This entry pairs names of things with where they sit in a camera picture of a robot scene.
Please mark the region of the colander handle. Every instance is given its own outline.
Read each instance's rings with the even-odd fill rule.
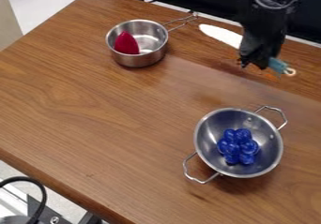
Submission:
[[[193,13],[192,15],[190,15],[190,16],[188,16],[186,18],[179,18],[179,19],[176,19],[176,20],[172,20],[170,22],[164,23],[163,25],[168,25],[168,24],[172,24],[174,22],[182,22],[182,21],[184,21],[181,25],[178,25],[176,27],[173,27],[173,28],[167,30],[168,32],[172,32],[172,31],[174,31],[174,30],[176,30],[176,29],[178,29],[180,27],[183,27],[187,23],[189,23],[191,21],[194,21],[196,19],[198,19],[198,14],[197,13]]]
[[[288,121],[287,121],[287,118],[286,118],[284,112],[283,112],[281,109],[273,108],[273,107],[269,107],[269,106],[263,106],[263,107],[259,108],[258,110],[256,110],[255,113],[258,113],[258,112],[262,111],[263,109],[269,109],[269,110],[278,112],[278,113],[281,115],[281,117],[282,117],[283,120],[284,120],[284,123],[283,123],[282,125],[280,125],[280,127],[278,128],[278,130],[281,130],[283,127],[286,126],[286,124],[287,124]]]
[[[215,174],[213,174],[211,177],[209,177],[209,178],[206,179],[205,181],[201,181],[201,180],[199,180],[199,179],[197,179],[197,178],[195,178],[195,177],[190,176],[190,175],[189,175],[189,172],[188,172],[187,162],[188,162],[191,158],[193,158],[195,155],[197,155],[196,152],[194,152],[193,154],[191,154],[191,155],[189,155],[188,157],[186,157],[186,158],[184,159],[184,161],[183,161],[184,175],[185,175],[188,179],[190,179],[190,180],[192,180],[192,181],[194,181],[194,182],[197,182],[197,183],[203,185],[203,184],[209,183],[209,182],[210,182],[211,180],[213,180],[215,177],[217,177],[218,175],[220,175],[219,172],[216,172]]]

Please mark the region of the red object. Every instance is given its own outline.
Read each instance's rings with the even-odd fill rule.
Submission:
[[[114,49],[124,54],[139,54],[139,47],[135,38],[128,32],[122,32],[115,40]]]

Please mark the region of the blue object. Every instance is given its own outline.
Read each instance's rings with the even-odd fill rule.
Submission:
[[[254,155],[242,153],[239,155],[239,161],[244,165],[253,164],[254,163]]]
[[[241,153],[255,155],[258,153],[259,145],[255,140],[248,140],[240,145]]]
[[[247,128],[241,128],[236,130],[236,140],[238,144],[242,144],[243,142],[247,142],[252,138],[251,132]]]
[[[236,136],[236,132],[233,129],[226,129],[223,134],[224,138],[233,141]]]
[[[239,162],[239,155],[225,154],[224,157],[227,164],[236,165]]]
[[[239,145],[236,144],[235,142],[228,143],[226,147],[226,153],[230,155],[239,155],[240,153]]]
[[[223,155],[226,153],[226,149],[227,149],[227,145],[228,145],[228,141],[225,139],[220,139],[218,142],[218,150],[219,152]]]
[[[280,74],[284,74],[284,72],[288,68],[288,65],[279,59],[276,59],[274,57],[270,57],[268,59],[268,67],[270,67],[271,69],[275,70],[276,72],[278,72]]]

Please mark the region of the saucepan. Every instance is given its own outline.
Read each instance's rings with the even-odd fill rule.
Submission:
[[[284,122],[276,128],[267,118],[259,115],[262,110],[278,112]],[[226,108],[216,110],[204,116],[194,131],[195,152],[183,161],[185,176],[199,184],[206,184],[219,175],[236,178],[253,178],[272,171],[281,161],[283,139],[280,130],[287,124],[282,110],[263,106],[255,112]],[[227,128],[248,128],[254,140],[260,146],[260,152],[252,165],[227,165],[224,157],[217,150],[217,141]],[[188,161],[198,155],[215,173],[206,180],[199,180],[189,175]]]
[[[126,67],[147,67],[151,66],[166,54],[166,46],[168,42],[168,33],[176,30],[188,22],[196,20],[196,14],[189,17],[170,21],[160,24],[150,20],[131,20],[123,22],[113,27],[106,36],[107,46],[112,51],[114,60]],[[166,25],[174,22],[183,22],[181,25],[167,30]],[[115,40],[122,32],[129,32],[136,39],[140,53],[125,54],[114,49]]]

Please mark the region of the wooden table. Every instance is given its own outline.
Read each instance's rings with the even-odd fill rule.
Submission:
[[[276,80],[239,69],[235,50],[194,23],[171,33],[158,65],[111,59],[104,36],[115,24],[183,16],[135,0],[77,0],[1,52],[0,157],[114,223],[321,223],[320,50],[287,41],[282,58],[299,75]],[[203,115],[265,104],[289,119],[280,166],[247,180],[186,180],[182,160]],[[190,167],[212,174],[197,158]]]

